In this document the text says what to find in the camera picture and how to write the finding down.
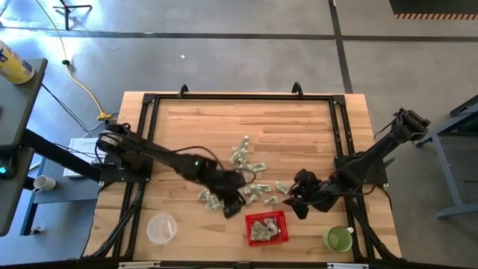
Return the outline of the black mat hazard stripe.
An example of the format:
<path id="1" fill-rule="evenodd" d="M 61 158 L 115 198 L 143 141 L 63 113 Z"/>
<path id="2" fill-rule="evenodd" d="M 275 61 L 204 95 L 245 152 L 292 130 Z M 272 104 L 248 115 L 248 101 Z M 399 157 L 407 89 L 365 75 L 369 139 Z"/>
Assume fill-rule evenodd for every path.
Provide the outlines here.
<path id="1" fill-rule="evenodd" d="M 397 19 L 478 20 L 478 0 L 389 0 Z"/>

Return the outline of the red plastic slotted basket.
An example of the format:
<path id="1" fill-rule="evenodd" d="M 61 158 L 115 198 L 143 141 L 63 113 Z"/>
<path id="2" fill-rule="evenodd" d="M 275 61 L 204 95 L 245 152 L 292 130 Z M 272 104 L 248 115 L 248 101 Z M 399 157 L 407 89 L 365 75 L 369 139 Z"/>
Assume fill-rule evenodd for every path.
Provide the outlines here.
<path id="1" fill-rule="evenodd" d="M 265 218 L 275 218 L 276 224 L 279 228 L 279 233 L 276 235 L 272 241 L 252 241 L 250 239 L 251 235 L 251 226 L 254 224 L 255 221 L 260 221 L 264 224 Z M 245 217 L 246 219 L 246 237 L 248 240 L 248 244 L 250 247 L 261 247 L 271 244 L 281 244 L 289 241 L 288 235 L 288 228 L 285 219 L 285 213 L 283 211 L 271 211 L 266 213 L 258 213 L 258 214 L 249 214 Z"/>

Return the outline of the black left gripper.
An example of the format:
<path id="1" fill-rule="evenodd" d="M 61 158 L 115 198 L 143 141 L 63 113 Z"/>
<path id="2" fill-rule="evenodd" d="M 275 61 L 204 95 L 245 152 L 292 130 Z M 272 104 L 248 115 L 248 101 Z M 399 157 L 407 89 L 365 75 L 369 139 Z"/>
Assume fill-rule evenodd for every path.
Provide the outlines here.
<path id="1" fill-rule="evenodd" d="M 203 171 L 203 183 L 211 193 L 225 203 L 223 216 L 226 219 L 234 217 L 243 206 L 248 205 L 246 197 L 239 192 L 239 189 L 246 185 L 242 172 L 206 167 Z"/>

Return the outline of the black desk leg bar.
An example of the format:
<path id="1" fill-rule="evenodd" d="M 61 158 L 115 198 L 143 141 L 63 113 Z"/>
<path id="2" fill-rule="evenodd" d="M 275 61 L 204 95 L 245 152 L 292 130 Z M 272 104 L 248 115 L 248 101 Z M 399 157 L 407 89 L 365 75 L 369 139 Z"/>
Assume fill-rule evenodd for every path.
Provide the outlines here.
<path id="1" fill-rule="evenodd" d="M 33 148 L 37 154 L 60 164 L 68 170 L 78 173 L 95 182 L 100 182 L 99 168 L 93 167 L 90 163 L 73 155 L 68 150 L 60 148 L 29 129 L 26 129 L 23 132 L 20 144 L 22 146 Z"/>

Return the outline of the white mug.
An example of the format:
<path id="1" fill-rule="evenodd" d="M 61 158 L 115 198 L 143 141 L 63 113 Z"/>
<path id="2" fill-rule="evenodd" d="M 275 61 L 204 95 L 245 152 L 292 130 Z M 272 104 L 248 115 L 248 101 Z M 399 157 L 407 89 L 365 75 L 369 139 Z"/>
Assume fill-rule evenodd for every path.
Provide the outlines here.
<path id="1" fill-rule="evenodd" d="M 52 191 L 56 186 L 56 181 L 48 176 L 38 176 L 33 181 L 33 192 Z"/>

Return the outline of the green mug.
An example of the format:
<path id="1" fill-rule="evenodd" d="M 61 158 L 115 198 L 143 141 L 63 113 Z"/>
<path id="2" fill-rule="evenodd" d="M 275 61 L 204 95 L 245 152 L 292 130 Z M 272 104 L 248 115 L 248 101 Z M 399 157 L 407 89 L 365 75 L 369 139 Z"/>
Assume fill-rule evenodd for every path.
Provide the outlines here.
<path id="1" fill-rule="evenodd" d="M 335 226 L 328 229 L 323 234 L 324 245 L 337 253 L 346 253 L 353 247 L 353 233 L 352 227 Z"/>

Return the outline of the blue grey low cart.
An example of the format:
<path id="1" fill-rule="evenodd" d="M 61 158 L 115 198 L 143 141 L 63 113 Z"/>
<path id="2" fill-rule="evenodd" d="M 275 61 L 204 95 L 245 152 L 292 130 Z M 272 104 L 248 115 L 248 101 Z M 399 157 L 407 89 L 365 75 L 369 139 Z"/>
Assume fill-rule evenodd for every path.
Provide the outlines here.
<path id="1" fill-rule="evenodd" d="M 64 177 L 62 166 L 48 159 L 41 159 L 37 175 L 53 178 L 57 184 L 52 191 L 42 191 L 31 195 L 20 235 L 34 235 L 40 232 L 39 228 L 33 227 L 39 204 L 96 200 L 98 197 L 99 183 L 91 179 Z"/>

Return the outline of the clear round plastic container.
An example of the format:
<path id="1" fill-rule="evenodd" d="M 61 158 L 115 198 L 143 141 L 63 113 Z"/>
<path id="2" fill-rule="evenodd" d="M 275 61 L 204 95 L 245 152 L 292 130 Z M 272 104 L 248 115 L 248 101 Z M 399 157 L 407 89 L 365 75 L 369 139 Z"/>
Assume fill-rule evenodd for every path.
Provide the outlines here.
<path id="1" fill-rule="evenodd" d="M 178 232 L 178 226 L 172 215 L 160 213 L 148 223 L 146 233 L 154 244 L 167 244 L 173 240 Z"/>

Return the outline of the silver bracket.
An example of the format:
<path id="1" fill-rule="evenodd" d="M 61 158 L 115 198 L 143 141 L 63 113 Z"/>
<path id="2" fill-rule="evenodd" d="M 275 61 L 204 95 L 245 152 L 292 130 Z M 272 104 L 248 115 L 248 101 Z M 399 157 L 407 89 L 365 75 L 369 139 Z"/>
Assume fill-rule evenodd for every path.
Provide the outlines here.
<path id="1" fill-rule="evenodd" d="M 327 263 L 326 268 L 327 269 L 370 269 L 368 264 L 335 263 L 335 262 Z"/>
<path id="2" fill-rule="evenodd" d="M 161 263 L 157 261 L 143 262 L 120 262 L 117 269 L 156 269 L 161 268 Z"/>

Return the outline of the dark grey desk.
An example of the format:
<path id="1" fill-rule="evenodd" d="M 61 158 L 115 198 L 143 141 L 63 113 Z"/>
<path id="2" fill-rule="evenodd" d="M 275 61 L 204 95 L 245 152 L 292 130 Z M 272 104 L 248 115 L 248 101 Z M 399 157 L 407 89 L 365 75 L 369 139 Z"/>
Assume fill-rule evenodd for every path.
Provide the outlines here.
<path id="1" fill-rule="evenodd" d="M 12 84 L 0 76 L 0 158 L 13 158 L 13 177 L 3 179 L 9 169 L 0 169 L 0 237 L 10 231 L 21 197 L 34 149 L 21 145 L 34 103 L 37 99 L 48 60 L 30 58 L 26 61 L 34 69 L 34 77 L 24 84 Z"/>

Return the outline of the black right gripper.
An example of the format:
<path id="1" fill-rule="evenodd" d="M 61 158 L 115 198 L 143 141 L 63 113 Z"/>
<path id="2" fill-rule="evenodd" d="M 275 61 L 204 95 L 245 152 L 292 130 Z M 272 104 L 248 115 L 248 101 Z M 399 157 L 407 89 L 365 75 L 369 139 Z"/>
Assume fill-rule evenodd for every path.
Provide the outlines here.
<path id="1" fill-rule="evenodd" d="M 338 186 L 331 182 L 320 183 L 317 187 L 307 190 L 297 201 L 293 198 L 287 198 L 284 204 L 294 206 L 294 212 L 300 220 L 307 218 L 311 205 L 318 211 L 329 211 L 338 201 Z"/>

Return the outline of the yellow wipes canister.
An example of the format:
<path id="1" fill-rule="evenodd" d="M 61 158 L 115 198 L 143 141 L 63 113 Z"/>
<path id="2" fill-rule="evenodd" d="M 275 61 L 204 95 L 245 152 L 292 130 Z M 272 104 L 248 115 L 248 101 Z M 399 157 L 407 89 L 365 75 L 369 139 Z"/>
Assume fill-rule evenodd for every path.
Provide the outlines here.
<path id="1" fill-rule="evenodd" d="M 0 40 L 0 75 L 12 84 L 24 84 L 30 81 L 34 74 L 35 69 Z"/>

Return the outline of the blue grey metal table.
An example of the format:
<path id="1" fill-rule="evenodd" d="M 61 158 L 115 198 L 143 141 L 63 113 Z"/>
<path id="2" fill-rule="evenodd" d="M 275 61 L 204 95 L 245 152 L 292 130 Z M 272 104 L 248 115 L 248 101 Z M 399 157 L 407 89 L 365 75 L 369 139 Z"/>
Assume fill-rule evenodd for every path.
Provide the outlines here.
<path id="1" fill-rule="evenodd" d="M 450 112 L 450 118 L 420 145 L 435 148 L 453 204 L 436 212 L 444 219 L 478 213 L 478 95 Z"/>

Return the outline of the black tripod stand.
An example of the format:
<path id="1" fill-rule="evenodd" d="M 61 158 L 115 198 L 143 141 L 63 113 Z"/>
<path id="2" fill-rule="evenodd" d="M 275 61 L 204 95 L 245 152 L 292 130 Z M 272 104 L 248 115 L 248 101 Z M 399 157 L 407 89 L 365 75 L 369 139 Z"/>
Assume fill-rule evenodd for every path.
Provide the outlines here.
<path id="1" fill-rule="evenodd" d="M 87 8 L 88 10 L 93 9 L 93 6 L 91 4 L 71 5 L 71 4 L 67 4 L 64 0 L 58 0 L 58 1 L 60 2 L 60 6 L 53 6 L 53 8 L 55 10 L 63 11 L 64 24 L 65 24 L 66 31 L 70 30 L 69 16 L 73 11 L 77 9 L 82 9 L 82 8 Z"/>

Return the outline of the black device green light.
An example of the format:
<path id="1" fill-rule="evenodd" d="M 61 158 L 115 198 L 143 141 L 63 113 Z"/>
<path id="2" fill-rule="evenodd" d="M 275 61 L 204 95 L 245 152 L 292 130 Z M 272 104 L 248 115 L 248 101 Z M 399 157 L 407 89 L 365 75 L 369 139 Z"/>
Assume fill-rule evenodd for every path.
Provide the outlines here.
<path id="1" fill-rule="evenodd" d="M 22 163 L 22 148 L 0 149 L 0 179 L 25 178 L 27 171 Z"/>

